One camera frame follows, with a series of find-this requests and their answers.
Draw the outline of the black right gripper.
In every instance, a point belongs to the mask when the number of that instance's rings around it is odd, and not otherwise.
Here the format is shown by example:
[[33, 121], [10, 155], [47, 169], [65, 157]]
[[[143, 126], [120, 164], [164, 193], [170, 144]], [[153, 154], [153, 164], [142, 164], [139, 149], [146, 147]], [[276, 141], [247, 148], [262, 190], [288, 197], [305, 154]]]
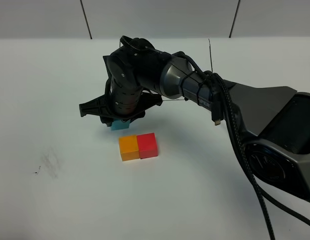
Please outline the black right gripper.
[[141, 119], [145, 111], [163, 103], [160, 94], [142, 92], [135, 77], [109, 77], [105, 96], [79, 104], [80, 116], [99, 116], [103, 124], [112, 124], [112, 119]]

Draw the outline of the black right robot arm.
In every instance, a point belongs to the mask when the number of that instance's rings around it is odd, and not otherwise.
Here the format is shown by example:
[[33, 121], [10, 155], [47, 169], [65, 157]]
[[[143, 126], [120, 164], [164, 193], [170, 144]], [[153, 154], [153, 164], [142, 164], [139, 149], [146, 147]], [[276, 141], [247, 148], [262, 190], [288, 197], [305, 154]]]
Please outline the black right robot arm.
[[105, 93], [79, 106], [81, 116], [103, 124], [132, 122], [163, 98], [185, 98], [226, 121], [247, 175], [310, 203], [310, 93], [287, 87], [255, 88], [202, 71], [179, 51], [157, 50], [143, 38], [120, 39], [104, 56]]

